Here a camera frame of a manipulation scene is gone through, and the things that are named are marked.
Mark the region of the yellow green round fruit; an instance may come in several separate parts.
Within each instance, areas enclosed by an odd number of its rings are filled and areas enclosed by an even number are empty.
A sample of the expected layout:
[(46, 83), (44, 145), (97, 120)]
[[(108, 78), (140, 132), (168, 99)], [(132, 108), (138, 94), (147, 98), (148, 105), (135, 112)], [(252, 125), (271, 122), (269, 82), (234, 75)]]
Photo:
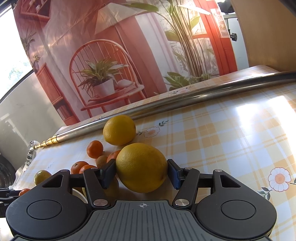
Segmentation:
[(52, 174), (46, 170), (40, 170), (38, 171), (34, 176), (34, 183), (35, 185), (39, 185), (46, 179), (50, 178)]

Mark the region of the large yellow lemon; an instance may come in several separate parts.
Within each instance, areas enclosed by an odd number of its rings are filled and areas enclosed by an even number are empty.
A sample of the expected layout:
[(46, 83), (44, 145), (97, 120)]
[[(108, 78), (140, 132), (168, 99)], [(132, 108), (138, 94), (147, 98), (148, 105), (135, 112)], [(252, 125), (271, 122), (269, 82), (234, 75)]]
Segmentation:
[(119, 179), (133, 192), (153, 192), (167, 177), (168, 163), (165, 156), (147, 144), (133, 143), (125, 146), (115, 163)]

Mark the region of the large orange mandarin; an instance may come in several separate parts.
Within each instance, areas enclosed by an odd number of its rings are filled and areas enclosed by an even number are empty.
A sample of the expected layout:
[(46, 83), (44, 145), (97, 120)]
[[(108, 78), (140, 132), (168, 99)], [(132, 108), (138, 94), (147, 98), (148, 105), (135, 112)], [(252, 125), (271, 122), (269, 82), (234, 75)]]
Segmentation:
[(79, 170), (79, 174), (82, 174), (85, 170), (88, 169), (98, 169), (96, 166), (93, 165), (84, 165), (80, 170)]

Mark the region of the brown kiwi fruit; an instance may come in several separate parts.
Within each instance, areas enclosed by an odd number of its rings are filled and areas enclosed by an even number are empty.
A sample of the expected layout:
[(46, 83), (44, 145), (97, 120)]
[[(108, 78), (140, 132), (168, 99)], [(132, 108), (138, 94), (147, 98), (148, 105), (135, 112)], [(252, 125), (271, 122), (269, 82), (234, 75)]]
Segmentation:
[(97, 168), (102, 168), (106, 163), (107, 163), (107, 156), (99, 156), (97, 159), (96, 159), (96, 166)]

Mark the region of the far left mandarin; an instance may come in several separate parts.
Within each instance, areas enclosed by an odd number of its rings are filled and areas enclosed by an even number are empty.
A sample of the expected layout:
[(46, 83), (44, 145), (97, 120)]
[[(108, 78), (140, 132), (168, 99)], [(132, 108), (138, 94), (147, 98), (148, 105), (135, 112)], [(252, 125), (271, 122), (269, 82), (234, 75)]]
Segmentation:
[(19, 196), (22, 196), (22, 195), (24, 195), (25, 193), (27, 193), (28, 191), (30, 191), (30, 188), (24, 188), (24, 189), (22, 189), (20, 192), (19, 192)]

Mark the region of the orange mandarin at front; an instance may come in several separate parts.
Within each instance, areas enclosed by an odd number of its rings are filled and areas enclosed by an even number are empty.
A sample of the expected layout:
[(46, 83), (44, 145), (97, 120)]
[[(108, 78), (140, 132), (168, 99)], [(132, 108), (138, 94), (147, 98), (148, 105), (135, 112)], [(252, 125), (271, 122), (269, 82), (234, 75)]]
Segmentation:
[(74, 163), (72, 165), (70, 173), (71, 174), (79, 174), (80, 169), (85, 165), (88, 165), (88, 163), (86, 161), (77, 161), (76, 163)]

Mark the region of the small orange mandarin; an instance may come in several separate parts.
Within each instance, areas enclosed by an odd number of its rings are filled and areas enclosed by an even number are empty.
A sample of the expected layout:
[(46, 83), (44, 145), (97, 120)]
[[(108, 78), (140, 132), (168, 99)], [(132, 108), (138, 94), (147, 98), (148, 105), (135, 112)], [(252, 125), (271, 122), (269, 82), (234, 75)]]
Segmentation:
[(103, 153), (103, 144), (98, 140), (94, 140), (89, 143), (86, 152), (90, 158), (97, 159)]

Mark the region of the yellow lemon near pole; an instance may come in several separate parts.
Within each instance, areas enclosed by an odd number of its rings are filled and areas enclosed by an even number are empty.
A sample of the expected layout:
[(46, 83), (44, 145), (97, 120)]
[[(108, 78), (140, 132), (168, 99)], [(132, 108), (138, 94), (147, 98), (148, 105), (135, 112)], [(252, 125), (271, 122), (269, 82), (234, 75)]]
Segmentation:
[(114, 146), (122, 146), (131, 142), (136, 136), (134, 121), (127, 115), (117, 115), (109, 119), (103, 128), (106, 142)]

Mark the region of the telescopic metal fruit picker pole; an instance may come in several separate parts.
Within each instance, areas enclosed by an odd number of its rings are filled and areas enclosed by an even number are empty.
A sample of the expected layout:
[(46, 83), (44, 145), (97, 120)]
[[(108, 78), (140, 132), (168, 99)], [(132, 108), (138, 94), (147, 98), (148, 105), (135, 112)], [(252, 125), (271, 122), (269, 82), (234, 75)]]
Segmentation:
[(60, 144), (74, 138), (88, 135), (91, 132), (101, 130), (110, 118), (117, 115), (128, 115), (133, 120), (137, 120), (139, 118), (145, 118), (154, 114), (159, 114), (208, 100), (217, 99), (219, 97), (252, 91), (259, 89), (260, 87), (266, 88), (291, 82), (295, 82), (295, 71), (268, 73), (258, 77), (242, 78), (216, 84), (214, 86), (202, 87), (198, 90), (191, 90), (186, 93), (175, 94), (164, 99), (146, 103), (144, 105), (83, 124), (79, 127), (57, 134), (41, 142), (40, 144), (34, 144), (34, 142), (31, 141), (27, 152), (27, 160), (32, 161), (34, 159), (34, 155), (36, 154), (36, 150), (39, 148)]

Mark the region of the printed room backdrop cloth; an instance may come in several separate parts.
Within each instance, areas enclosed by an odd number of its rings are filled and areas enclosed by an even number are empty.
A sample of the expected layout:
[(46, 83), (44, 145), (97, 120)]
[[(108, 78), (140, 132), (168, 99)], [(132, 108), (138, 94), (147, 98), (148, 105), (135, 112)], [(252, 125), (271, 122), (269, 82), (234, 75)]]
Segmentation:
[(217, 1), (15, 1), (13, 13), (66, 125), (237, 70)]

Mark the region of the window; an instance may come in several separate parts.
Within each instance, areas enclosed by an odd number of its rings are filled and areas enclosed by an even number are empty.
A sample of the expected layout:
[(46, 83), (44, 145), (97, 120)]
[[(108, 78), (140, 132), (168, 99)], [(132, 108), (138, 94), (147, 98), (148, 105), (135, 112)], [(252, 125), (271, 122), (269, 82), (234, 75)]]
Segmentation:
[(32, 70), (23, 49), (12, 8), (1, 12), (1, 97)]

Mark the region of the wooden headboard panel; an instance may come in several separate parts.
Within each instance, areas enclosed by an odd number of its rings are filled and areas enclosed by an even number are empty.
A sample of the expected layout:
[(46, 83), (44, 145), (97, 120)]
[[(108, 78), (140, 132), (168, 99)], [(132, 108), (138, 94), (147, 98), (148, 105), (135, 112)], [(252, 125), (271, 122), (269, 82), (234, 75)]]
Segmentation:
[(295, 15), (281, 1), (231, 1), (249, 66), (295, 71)]

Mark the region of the black office chair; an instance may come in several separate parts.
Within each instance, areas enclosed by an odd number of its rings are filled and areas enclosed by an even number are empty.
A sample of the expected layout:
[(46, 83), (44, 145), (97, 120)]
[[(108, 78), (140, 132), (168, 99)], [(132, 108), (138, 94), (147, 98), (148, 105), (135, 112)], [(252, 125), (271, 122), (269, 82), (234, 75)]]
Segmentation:
[(236, 18), (236, 14), (235, 14), (234, 8), (232, 6), (232, 3), (230, 0), (219, 1), (218, 6), (219, 6), (221, 12), (225, 14), (224, 20), (225, 20), (226, 27), (227, 27), (228, 33), (230, 35), (230, 38), (232, 41), (236, 42), (237, 41), (237, 34), (231, 33), (230, 28), (229, 28), (229, 22), (228, 22), (229, 19)]

